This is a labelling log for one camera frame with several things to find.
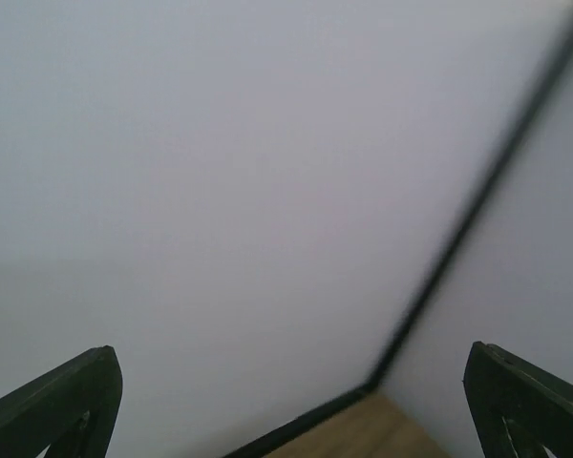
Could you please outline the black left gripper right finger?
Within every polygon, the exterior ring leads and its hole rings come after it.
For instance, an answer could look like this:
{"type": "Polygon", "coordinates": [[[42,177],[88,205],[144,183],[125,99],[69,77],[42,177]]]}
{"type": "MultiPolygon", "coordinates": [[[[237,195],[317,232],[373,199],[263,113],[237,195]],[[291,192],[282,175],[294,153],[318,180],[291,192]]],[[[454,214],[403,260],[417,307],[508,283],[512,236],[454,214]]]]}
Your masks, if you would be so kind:
{"type": "Polygon", "coordinates": [[[573,457],[572,384],[475,342],[463,385],[486,457],[573,457]]]}

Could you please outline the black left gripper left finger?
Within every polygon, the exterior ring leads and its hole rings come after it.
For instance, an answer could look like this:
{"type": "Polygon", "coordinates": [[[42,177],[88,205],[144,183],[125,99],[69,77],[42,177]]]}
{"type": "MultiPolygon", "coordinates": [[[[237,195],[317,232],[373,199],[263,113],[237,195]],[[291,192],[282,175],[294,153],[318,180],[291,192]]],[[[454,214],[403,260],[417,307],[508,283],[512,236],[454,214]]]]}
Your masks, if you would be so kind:
{"type": "Polygon", "coordinates": [[[104,457],[121,397],[115,350],[91,348],[0,398],[0,457],[104,457]]]}

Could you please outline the black enclosure frame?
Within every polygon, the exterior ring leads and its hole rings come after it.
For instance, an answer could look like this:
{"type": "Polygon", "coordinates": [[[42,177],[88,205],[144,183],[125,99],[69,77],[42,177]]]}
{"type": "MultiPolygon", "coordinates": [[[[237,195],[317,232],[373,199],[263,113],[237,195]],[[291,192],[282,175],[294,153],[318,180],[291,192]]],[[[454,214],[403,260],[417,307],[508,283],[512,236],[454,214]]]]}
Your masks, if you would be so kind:
{"type": "Polygon", "coordinates": [[[501,181],[507,176],[512,163],[521,152],[522,145],[531,134],[536,121],[572,63],[573,14],[562,31],[560,40],[543,62],[537,73],[536,81],[500,139],[493,160],[482,178],[478,180],[450,236],[435,258],[425,280],[412,295],[401,322],[387,340],[383,352],[365,382],[229,452],[227,454],[229,457],[264,457],[354,404],[363,401],[381,386],[401,349],[432,305],[434,295],[455,263],[459,250],[464,246],[468,236],[472,234],[486,204],[490,202],[501,181]]]}

